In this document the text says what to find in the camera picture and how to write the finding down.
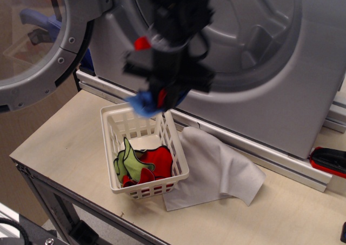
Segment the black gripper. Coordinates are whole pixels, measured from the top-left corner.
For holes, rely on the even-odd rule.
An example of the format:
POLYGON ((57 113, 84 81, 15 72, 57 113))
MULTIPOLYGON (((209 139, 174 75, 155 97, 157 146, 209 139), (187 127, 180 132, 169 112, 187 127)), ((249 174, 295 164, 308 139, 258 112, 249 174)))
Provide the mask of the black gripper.
POLYGON ((165 52, 153 47, 127 54, 127 74, 144 77, 149 83, 130 101, 137 104, 180 104, 190 90, 209 92, 215 72, 190 56, 186 47, 165 52))

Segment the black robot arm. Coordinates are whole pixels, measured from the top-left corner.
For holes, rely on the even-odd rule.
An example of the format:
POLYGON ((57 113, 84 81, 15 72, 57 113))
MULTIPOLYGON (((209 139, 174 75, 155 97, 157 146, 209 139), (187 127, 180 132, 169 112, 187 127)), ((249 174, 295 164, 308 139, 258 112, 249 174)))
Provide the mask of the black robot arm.
POLYGON ((192 89, 209 92, 215 73, 200 62, 210 44, 203 29, 214 14, 210 0, 151 0, 153 23, 134 42, 124 71, 145 77, 149 88, 128 99, 143 110, 168 110, 192 89))

